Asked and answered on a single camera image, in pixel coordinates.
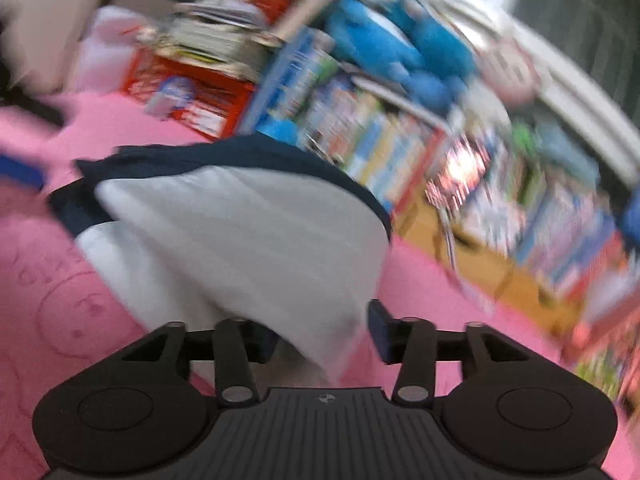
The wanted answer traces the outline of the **white and navy jacket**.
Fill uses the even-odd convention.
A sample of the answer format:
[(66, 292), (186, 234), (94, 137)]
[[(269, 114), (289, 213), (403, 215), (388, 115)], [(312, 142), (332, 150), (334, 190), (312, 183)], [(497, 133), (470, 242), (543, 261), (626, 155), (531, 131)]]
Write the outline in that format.
[(123, 146), (77, 163), (51, 210), (146, 328), (225, 318), (285, 342), (276, 382), (336, 382), (362, 337), (390, 215), (320, 157), (262, 134)]

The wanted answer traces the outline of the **wooden drawer organizer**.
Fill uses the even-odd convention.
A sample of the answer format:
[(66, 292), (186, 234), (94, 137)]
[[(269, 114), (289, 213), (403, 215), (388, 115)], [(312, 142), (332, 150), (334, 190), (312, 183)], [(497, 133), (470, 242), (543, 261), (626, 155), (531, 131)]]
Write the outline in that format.
[[(404, 242), (445, 268), (450, 267), (437, 211), (422, 194), (413, 194), (396, 212), (394, 228)], [(579, 304), (556, 298), (512, 259), (486, 248), (457, 226), (454, 254), (462, 278), (492, 300), (520, 312), (551, 336), (569, 334), (579, 322)]]

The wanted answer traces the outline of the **white paper bag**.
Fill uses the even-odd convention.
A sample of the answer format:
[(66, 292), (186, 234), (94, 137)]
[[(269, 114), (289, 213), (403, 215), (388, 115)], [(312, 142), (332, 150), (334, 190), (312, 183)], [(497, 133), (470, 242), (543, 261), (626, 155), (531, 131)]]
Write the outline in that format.
[(120, 6), (101, 6), (82, 38), (67, 79), (69, 92), (111, 93), (122, 88), (146, 18)]

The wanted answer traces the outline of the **pink bunny pattern blanket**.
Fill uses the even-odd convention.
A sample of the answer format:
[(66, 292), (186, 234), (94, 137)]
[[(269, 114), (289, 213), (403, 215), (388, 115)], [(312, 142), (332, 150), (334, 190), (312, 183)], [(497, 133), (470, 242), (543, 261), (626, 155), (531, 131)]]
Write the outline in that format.
[[(46, 168), (49, 188), (77, 178), (72, 161), (97, 159), (119, 145), (191, 144), (203, 140), (176, 122), (158, 122), (119, 93), (72, 93), (52, 100), (70, 113), (56, 133), (16, 108), (1, 109), (1, 151)], [(509, 307), (491, 318), (449, 287), (442, 268), (400, 238), (393, 241), (378, 296), (394, 315), (428, 318), (441, 330), (483, 321), (552, 361), (559, 349)], [(32, 435), (32, 411), (63, 380), (144, 335), (111, 295), (43, 195), (1, 181), (1, 479), (39, 479), (48, 470)], [(395, 370), (374, 362), (365, 339), (341, 386), (383, 386)], [(603, 468), (639, 479), (639, 452), (624, 415)]]

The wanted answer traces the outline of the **round blue tag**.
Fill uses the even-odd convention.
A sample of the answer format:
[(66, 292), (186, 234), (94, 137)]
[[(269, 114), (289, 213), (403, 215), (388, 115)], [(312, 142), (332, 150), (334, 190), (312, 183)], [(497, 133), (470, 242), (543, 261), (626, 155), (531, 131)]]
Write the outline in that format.
[(166, 119), (176, 110), (185, 110), (194, 98), (194, 83), (183, 76), (169, 76), (144, 106), (146, 114)]

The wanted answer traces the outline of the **smartphone with lit screen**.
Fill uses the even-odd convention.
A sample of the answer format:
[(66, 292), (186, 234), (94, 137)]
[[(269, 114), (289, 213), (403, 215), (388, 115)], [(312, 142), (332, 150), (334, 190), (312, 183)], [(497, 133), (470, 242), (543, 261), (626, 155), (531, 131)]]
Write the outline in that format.
[(434, 207), (457, 211), (484, 178), (490, 164), (483, 143), (460, 136), (425, 183), (426, 200)]

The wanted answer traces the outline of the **row of books right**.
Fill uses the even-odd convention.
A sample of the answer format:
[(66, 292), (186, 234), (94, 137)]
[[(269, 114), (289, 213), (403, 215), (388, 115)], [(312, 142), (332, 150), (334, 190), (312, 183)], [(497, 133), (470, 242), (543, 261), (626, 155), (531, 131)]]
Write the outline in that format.
[(457, 215), (462, 230), (512, 259), (555, 297), (578, 300), (622, 250), (608, 196), (542, 160), (535, 127), (476, 135), (489, 153), (483, 180)]

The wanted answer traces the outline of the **row of books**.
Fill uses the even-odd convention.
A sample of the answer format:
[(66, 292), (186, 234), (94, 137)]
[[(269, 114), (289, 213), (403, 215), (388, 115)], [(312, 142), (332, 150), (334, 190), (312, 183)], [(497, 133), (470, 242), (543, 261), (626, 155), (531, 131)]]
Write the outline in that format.
[(476, 135), (489, 153), (483, 180), (457, 215), (462, 230), (512, 259), (555, 297), (578, 300), (622, 250), (608, 196), (542, 160), (535, 127)]
[(268, 118), (291, 119), (295, 146), (337, 166), (394, 212), (448, 146), (450, 128), (332, 53), (325, 32), (298, 32), (272, 59), (235, 131), (258, 133)]

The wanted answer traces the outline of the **pink triangular toy house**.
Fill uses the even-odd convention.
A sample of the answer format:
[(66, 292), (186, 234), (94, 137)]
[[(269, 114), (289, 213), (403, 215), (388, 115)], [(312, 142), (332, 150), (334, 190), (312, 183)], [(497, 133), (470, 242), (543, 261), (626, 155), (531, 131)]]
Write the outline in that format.
[(562, 348), (573, 372), (617, 404), (639, 391), (639, 306), (620, 304), (593, 322), (581, 322)]

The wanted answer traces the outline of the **row of books left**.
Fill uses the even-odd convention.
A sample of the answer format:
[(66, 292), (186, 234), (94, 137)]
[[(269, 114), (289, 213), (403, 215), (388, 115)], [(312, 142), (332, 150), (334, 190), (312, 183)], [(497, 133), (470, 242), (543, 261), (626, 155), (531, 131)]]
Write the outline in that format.
[(295, 146), (337, 166), (394, 212), (448, 146), (450, 128), (332, 53), (325, 32), (298, 32), (272, 59), (235, 131), (258, 133), (268, 118), (291, 119)]

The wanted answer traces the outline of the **blue plush ball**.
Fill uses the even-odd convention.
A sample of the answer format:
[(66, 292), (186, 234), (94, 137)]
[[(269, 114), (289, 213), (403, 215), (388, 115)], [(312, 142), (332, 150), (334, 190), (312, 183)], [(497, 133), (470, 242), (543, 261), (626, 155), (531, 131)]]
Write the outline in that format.
[(293, 146), (298, 143), (297, 126), (291, 119), (268, 118), (257, 131), (281, 143)]

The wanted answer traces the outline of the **folded teal towel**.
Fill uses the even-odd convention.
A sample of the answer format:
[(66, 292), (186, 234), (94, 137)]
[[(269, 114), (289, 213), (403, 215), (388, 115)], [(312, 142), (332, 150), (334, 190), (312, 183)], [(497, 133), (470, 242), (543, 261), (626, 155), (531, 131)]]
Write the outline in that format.
[(588, 188), (600, 184), (598, 163), (572, 140), (556, 122), (538, 122), (535, 127), (538, 156), (565, 170)]

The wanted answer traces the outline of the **stack of papers and books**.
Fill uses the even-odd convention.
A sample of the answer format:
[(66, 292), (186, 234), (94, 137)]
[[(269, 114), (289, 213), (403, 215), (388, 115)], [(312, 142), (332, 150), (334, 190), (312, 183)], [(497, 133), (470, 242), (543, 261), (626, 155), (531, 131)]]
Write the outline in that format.
[(160, 24), (143, 27), (137, 42), (164, 58), (255, 82), (282, 46), (273, 27), (297, 1), (179, 2)]

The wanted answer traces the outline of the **blue whale plush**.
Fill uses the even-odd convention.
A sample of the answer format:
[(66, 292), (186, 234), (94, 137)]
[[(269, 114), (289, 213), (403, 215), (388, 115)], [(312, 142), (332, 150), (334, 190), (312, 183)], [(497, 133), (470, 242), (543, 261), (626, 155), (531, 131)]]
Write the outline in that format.
[(406, 92), (445, 117), (475, 72), (472, 50), (418, 0), (387, 0), (376, 9), (340, 0), (326, 16), (336, 58)]

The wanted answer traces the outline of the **pink white bunny plush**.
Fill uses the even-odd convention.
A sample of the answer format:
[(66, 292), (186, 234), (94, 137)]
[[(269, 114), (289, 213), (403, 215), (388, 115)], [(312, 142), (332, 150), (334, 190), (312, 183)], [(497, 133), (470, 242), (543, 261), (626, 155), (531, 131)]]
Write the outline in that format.
[(508, 130), (510, 110), (536, 99), (541, 80), (533, 59), (513, 38), (501, 39), (475, 59), (447, 116), (453, 129), (467, 124)]

